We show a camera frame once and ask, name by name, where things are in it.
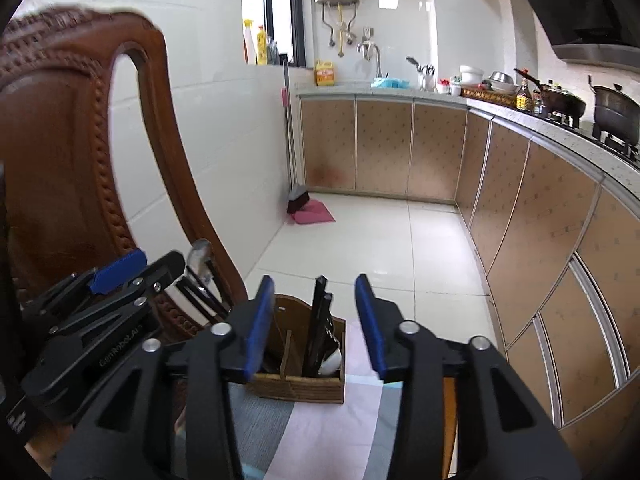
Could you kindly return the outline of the large steel spoon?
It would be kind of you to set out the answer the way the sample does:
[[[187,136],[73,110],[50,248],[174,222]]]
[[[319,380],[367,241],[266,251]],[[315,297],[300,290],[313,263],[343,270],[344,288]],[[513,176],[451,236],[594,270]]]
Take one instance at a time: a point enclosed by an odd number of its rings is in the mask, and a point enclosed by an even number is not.
[[[212,244],[206,238],[196,240],[186,256],[186,270],[198,290],[207,297],[206,302],[220,318],[231,310],[231,299],[218,272]]]

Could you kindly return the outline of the white plastic spoon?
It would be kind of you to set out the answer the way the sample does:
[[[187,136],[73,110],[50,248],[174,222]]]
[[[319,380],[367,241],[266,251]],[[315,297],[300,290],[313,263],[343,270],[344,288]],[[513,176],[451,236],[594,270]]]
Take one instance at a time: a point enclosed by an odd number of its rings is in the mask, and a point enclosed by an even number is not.
[[[341,346],[337,346],[331,352],[328,352],[326,356],[321,360],[318,376],[329,377],[335,374],[342,365],[342,349]]]

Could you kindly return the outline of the black chopstick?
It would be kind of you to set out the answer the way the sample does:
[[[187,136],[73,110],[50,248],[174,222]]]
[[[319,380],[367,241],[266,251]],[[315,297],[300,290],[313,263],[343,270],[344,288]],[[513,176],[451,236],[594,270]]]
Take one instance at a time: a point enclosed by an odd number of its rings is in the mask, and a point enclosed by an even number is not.
[[[320,366],[326,355],[326,341],[333,335],[332,315],[330,312],[332,301],[332,292],[325,292],[320,302],[317,333],[314,337],[314,346],[310,357],[310,371],[314,376],[319,374]]]
[[[303,377],[310,377],[311,375],[312,362],[314,362],[314,358],[312,357],[312,352],[314,352],[314,341],[316,340],[317,333],[318,333],[318,325],[320,321],[320,314],[321,314],[324,294],[326,293],[327,282],[328,280],[324,275],[320,275],[318,278],[316,278],[316,281],[314,282],[314,296],[312,296],[307,340],[306,340],[305,354],[304,354],[304,360],[303,360],[303,370],[302,370]]]

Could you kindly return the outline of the kitchen counter with cabinets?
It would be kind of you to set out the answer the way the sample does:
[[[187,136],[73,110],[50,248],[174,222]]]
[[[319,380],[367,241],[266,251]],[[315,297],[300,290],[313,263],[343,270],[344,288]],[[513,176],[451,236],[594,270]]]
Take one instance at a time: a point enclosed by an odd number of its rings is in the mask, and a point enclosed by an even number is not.
[[[588,477],[636,478],[639,159],[516,110],[305,89],[306,183],[457,207],[501,349]]]

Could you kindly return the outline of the wooden slatted utensil holder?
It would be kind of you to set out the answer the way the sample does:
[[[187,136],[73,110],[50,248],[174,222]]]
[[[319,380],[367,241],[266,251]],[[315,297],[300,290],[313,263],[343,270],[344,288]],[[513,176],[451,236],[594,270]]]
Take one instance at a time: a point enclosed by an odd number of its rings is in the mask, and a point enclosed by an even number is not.
[[[303,364],[311,306],[288,295],[276,296],[266,350],[265,366],[247,390],[260,398],[317,404],[345,401],[346,356],[329,377],[304,377]]]

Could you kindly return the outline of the plaid grey white cloth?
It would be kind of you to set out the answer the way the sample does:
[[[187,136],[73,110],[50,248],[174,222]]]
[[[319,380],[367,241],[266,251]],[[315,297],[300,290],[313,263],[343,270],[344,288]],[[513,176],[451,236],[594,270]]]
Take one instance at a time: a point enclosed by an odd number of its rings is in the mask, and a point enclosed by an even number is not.
[[[392,456],[401,385],[370,367],[360,324],[346,324],[345,401],[263,399],[229,387],[243,476],[247,479],[384,479]]]

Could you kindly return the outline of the broom with pink dustpan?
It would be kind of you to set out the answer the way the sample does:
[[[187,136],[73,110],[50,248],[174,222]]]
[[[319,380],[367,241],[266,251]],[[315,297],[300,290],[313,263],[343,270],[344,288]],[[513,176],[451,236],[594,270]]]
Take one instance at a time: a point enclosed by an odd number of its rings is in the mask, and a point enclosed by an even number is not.
[[[303,151],[300,146],[302,120],[295,110],[292,92],[290,62],[284,54],[280,55],[283,68],[283,87],[281,102],[284,115],[286,170],[288,170],[288,194],[286,194],[286,214],[296,226],[318,226],[335,221],[334,215],[321,200],[311,197],[311,192],[303,176]]]

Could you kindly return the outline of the carved brown wooden chair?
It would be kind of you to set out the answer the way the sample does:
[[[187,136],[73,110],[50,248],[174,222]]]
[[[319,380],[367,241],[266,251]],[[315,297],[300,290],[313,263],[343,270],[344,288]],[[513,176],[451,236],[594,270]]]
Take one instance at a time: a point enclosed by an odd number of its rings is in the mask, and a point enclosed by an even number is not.
[[[120,56],[134,62],[146,134],[186,238],[207,240],[227,308],[245,286],[198,195],[172,102],[166,44],[130,11],[54,6],[1,36],[1,378],[14,407],[29,336],[20,304],[66,275],[134,249],[116,190],[108,100]]]

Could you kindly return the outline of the yellow detergent bottle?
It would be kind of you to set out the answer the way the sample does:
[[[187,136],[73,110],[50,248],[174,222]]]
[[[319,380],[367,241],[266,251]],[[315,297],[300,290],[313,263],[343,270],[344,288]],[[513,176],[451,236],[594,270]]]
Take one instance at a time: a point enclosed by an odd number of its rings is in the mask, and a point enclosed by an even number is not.
[[[262,25],[258,26],[256,44],[257,44],[257,51],[256,51],[257,64],[267,65],[269,63],[268,38],[267,38],[267,33],[265,31],[265,27]]]

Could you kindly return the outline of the black wok pan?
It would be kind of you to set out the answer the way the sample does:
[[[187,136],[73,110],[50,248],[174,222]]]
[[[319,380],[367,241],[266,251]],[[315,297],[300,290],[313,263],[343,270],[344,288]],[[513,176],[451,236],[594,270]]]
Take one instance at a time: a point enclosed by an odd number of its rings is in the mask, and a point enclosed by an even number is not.
[[[516,68],[515,73],[524,79],[531,81],[539,90],[542,102],[547,107],[549,113],[560,113],[564,116],[572,118],[574,126],[578,125],[579,119],[584,116],[586,111],[586,103],[574,94],[566,93],[563,90],[555,89],[548,84],[543,84],[539,79]]]

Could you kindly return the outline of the black cooking pot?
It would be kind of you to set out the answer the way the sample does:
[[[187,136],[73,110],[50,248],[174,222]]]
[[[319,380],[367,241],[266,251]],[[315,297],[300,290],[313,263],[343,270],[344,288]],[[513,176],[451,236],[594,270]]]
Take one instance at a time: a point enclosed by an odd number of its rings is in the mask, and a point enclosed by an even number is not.
[[[594,84],[588,76],[594,95],[592,136],[598,140],[602,133],[615,136],[622,142],[636,146],[639,143],[639,104],[623,92],[620,84],[605,87]]]

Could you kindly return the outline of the chrome sink faucet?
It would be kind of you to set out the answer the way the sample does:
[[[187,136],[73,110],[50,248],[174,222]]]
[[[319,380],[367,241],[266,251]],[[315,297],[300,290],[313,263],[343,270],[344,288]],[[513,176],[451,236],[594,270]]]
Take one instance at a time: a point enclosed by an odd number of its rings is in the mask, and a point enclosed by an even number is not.
[[[372,27],[365,27],[362,30],[362,36],[360,43],[357,46],[357,51],[366,61],[375,62],[375,76],[378,78],[382,77],[381,51],[378,44],[374,41],[374,29]]]

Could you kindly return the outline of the black range hood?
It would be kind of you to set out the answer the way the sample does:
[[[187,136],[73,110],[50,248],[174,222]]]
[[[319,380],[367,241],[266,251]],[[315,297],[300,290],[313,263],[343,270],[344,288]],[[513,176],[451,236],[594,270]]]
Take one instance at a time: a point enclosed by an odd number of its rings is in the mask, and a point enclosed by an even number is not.
[[[639,0],[527,0],[565,63],[639,70]]]

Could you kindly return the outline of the window with dark frame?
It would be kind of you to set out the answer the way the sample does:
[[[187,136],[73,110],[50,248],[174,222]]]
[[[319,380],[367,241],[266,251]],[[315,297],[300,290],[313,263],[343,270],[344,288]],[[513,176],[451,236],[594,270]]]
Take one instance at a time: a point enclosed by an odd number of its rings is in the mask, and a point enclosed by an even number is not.
[[[264,0],[267,36],[285,64],[306,67],[303,0]]]

